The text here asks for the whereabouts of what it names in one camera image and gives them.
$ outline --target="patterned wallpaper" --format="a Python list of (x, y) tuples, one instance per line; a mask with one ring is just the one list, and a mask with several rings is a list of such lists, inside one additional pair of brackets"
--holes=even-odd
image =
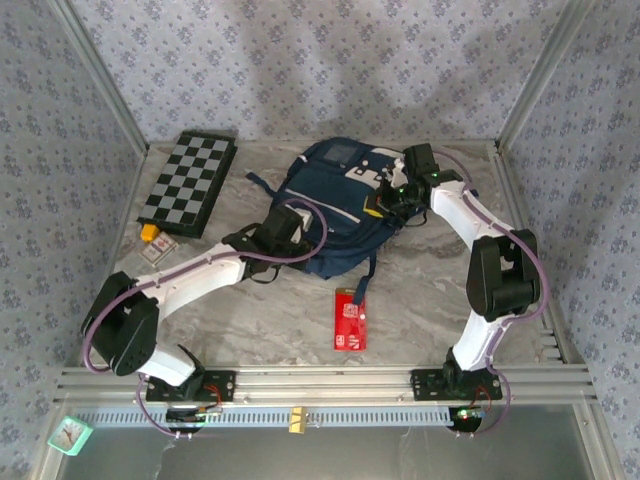
[(147, 141), (496, 138), (565, 0), (73, 0)]
[(0, 478), (23, 478), (137, 158), (44, 0), (0, 2)]
[(571, 338), (640, 479), (640, 6), (587, 18), (509, 155)]

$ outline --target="backpack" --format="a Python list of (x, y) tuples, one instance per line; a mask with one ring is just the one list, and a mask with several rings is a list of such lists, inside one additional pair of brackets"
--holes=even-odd
[[(364, 211), (365, 202), (380, 186), (387, 167), (402, 156), (400, 152), (336, 137), (318, 142), (299, 155), (277, 191), (255, 173), (246, 177), (273, 198), (270, 208), (286, 199), (303, 198), (326, 217), (327, 240), (304, 271), (328, 279), (369, 259), (369, 273), (360, 279), (353, 299), (359, 305), (375, 273), (376, 251), (403, 226), (395, 219), (369, 215)], [(317, 245), (321, 236), (320, 222), (312, 222), (303, 238)]]

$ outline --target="gray marble surface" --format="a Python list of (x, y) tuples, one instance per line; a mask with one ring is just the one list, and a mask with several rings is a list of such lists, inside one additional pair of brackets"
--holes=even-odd
[[(158, 268), (174, 266), (206, 251), (224, 235), (262, 221), (270, 199), (244, 175), (254, 171), (275, 187), (303, 148), (295, 143), (240, 144), (203, 237), (175, 237), (179, 247)], [(484, 145), (446, 148), (469, 168), (480, 200), (508, 220)], [(154, 271), (139, 254), (144, 243), (135, 219), (171, 149), (162, 145), (150, 149), (116, 271), (131, 276)], [(453, 167), (445, 158), (437, 156), (437, 160), (442, 168)], [(387, 242), (367, 291), (368, 346), (364, 352), (333, 350), (334, 291), (355, 286), (366, 273), (367, 262), (326, 281), (285, 268), (270, 285), (245, 281), (214, 291), (168, 317), (160, 336), (185, 345), (209, 365), (438, 365), (461, 335), (469, 315), (465, 294), (468, 261), (463, 242), (433, 213), (427, 225), (404, 229)], [(507, 332), (496, 362), (532, 363), (541, 352), (537, 327), (518, 325)]]

